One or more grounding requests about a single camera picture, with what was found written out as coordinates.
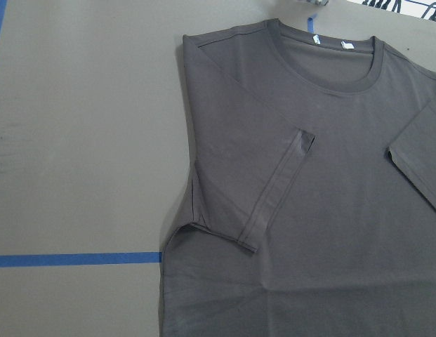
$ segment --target white tag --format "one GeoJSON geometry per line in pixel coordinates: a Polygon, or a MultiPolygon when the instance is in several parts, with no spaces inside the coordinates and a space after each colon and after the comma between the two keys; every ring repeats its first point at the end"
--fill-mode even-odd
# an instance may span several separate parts
{"type": "Polygon", "coordinates": [[[314,36],[313,36],[313,40],[315,40],[315,43],[316,43],[316,44],[321,44],[321,41],[319,40],[319,35],[317,35],[317,34],[314,35],[314,36]]]}
{"type": "Polygon", "coordinates": [[[341,41],[341,45],[343,46],[344,49],[355,49],[353,44],[349,44],[348,42],[341,41]]]}

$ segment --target gray fabric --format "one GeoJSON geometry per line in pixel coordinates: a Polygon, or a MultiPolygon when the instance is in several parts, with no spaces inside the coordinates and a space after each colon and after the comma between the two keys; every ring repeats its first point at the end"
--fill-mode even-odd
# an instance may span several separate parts
{"type": "Polygon", "coordinates": [[[269,19],[183,36],[171,336],[436,336],[436,73],[269,19]]]}

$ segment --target crew neckline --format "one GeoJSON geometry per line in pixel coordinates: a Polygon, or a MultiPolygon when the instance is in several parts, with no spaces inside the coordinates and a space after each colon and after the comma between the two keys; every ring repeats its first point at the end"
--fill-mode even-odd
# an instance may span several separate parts
{"type": "Polygon", "coordinates": [[[318,34],[320,45],[315,45],[313,40],[313,36],[316,35],[315,33],[305,32],[285,25],[279,18],[266,20],[265,26],[269,32],[271,48],[279,58],[279,61],[283,63],[288,71],[299,76],[302,80],[316,88],[334,93],[360,93],[371,88],[380,77],[385,44],[374,35],[366,40],[348,40],[318,34]],[[361,79],[344,82],[329,81],[317,77],[298,65],[287,53],[284,42],[282,41],[282,36],[315,45],[317,48],[331,48],[345,53],[372,53],[374,56],[368,73],[361,79]],[[356,48],[355,51],[344,49],[341,46],[342,41],[353,44],[356,48]]]}

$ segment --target shirt sleeve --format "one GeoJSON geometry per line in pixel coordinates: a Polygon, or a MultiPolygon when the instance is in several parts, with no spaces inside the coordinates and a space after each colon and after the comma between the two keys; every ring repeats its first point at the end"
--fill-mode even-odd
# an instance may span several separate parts
{"type": "Polygon", "coordinates": [[[183,36],[197,153],[194,226],[255,252],[315,135],[247,91],[183,36]]]}
{"type": "Polygon", "coordinates": [[[436,96],[393,140],[388,152],[436,210],[436,96]]]}

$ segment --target t-shirt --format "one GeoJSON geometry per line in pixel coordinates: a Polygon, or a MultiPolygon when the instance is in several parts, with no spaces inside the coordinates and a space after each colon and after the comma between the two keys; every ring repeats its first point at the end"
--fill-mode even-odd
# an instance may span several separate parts
{"type": "Polygon", "coordinates": [[[183,53],[163,336],[436,336],[436,72],[278,18],[183,53]]]}

